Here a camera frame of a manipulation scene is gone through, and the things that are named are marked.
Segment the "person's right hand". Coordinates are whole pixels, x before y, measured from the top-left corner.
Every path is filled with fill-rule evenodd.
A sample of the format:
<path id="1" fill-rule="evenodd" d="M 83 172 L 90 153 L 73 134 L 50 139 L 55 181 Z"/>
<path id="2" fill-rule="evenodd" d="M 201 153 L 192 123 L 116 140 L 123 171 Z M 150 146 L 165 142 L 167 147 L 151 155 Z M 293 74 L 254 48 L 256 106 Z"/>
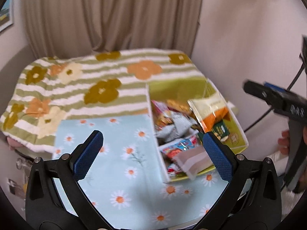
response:
<path id="1" fill-rule="evenodd" d="M 283 155 L 289 154 L 290 148 L 290 132 L 288 130 L 284 130 L 281 132 L 281 137 L 278 139 L 278 145 L 281 147 L 280 151 Z"/>

